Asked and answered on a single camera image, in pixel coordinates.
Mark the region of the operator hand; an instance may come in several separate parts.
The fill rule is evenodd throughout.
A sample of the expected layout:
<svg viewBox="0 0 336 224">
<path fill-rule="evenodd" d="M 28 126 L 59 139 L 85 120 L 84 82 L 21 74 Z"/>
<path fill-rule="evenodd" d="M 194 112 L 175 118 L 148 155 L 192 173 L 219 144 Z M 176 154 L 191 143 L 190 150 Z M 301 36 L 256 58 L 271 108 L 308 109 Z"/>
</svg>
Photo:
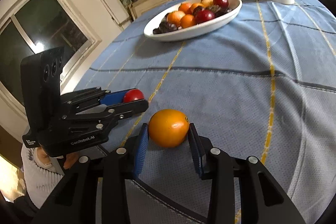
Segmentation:
<svg viewBox="0 0 336 224">
<path fill-rule="evenodd" d="M 64 169 L 70 169 L 79 159 L 79 153 L 74 152 L 70 153 L 66 156 L 66 160 L 63 164 Z M 52 163 L 52 160 L 54 158 L 47 155 L 47 153 L 44 151 L 42 147 L 38 147 L 34 150 L 34 160 L 37 163 L 38 166 L 44 169 L 56 169 L 54 167 L 54 164 Z"/>
</svg>

